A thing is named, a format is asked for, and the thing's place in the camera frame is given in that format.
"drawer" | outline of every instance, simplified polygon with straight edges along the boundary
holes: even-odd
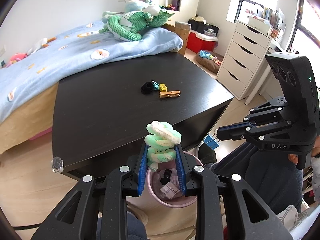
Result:
[[[240,62],[236,61],[234,58],[226,55],[224,59],[223,68],[228,70],[231,74],[233,74],[237,79],[239,79],[244,85],[247,85],[252,77],[253,73],[247,69]]]
[[[230,44],[227,54],[239,61],[253,73],[260,63],[260,59],[256,55],[233,41]]]
[[[256,55],[258,58],[263,58],[265,55],[266,49],[264,47],[260,46],[255,41],[247,38],[246,36],[243,36],[240,33],[235,32],[235,34],[233,35],[232,41],[246,48],[247,50],[252,52],[254,55]]]
[[[223,67],[219,70],[217,80],[238,98],[245,89],[245,85]]]
[[[267,48],[270,41],[270,38],[268,38],[267,36],[263,35],[254,28],[244,25],[240,22],[237,23],[236,32],[246,36],[247,38],[253,40],[264,48]]]

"brown pet bed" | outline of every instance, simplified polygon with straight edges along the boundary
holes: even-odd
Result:
[[[205,50],[205,51],[210,53],[214,57],[216,56],[218,58],[218,60],[220,60],[220,61],[223,60],[223,56],[221,56],[220,54],[214,53],[214,52],[209,51],[209,50]],[[199,53],[197,53],[196,61],[201,66],[205,67],[206,69],[210,70],[211,72],[218,73],[218,70],[219,70],[220,66],[218,64],[216,64],[213,60],[200,57]]]

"drawer handle cutout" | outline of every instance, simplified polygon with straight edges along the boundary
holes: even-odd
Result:
[[[240,46],[240,48],[241,48],[242,50],[244,50],[246,53],[252,54],[251,51],[248,51],[246,48],[242,47],[241,45],[239,45],[239,46]]]
[[[247,28],[248,28],[250,31],[254,32],[254,33],[261,33],[261,32],[255,30],[254,28],[251,28],[251,27],[249,27],[249,26],[247,26]]]
[[[235,80],[238,80],[234,75],[229,72],[230,76],[232,76]]]
[[[249,38],[247,38],[246,36],[243,36],[247,41],[253,43],[253,44],[257,44],[256,42],[254,42],[253,40],[250,40]]]
[[[237,61],[236,59],[234,59],[235,60],[235,62],[238,64],[238,65],[240,65],[240,67],[244,67],[244,68],[246,68],[244,65],[242,65],[239,61]]]

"black shoe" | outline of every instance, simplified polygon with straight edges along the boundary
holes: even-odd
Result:
[[[206,165],[208,163],[217,163],[216,152],[206,144],[202,144],[199,147],[198,159],[203,165]]]

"red storage box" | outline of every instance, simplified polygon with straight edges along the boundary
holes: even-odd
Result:
[[[188,38],[187,48],[194,53],[201,50],[212,50],[218,45],[218,38],[207,36],[198,32],[191,31]]]

